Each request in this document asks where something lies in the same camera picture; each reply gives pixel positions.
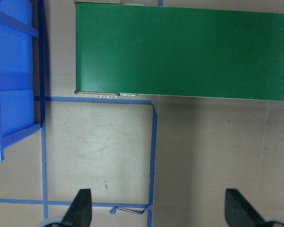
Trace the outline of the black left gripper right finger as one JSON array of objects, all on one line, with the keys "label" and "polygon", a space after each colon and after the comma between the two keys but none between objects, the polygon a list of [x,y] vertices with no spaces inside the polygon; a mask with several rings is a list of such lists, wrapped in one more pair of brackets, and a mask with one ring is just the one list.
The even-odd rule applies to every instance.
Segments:
[{"label": "black left gripper right finger", "polygon": [[229,227],[258,227],[265,224],[262,216],[237,189],[225,191],[225,220]]}]

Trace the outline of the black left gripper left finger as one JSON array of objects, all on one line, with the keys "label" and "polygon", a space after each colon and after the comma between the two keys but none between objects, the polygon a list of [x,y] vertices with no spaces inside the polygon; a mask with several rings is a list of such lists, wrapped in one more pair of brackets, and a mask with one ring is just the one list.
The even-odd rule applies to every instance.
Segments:
[{"label": "black left gripper left finger", "polygon": [[89,227],[92,220],[90,189],[80,189],[60,222],[61,227]]}]

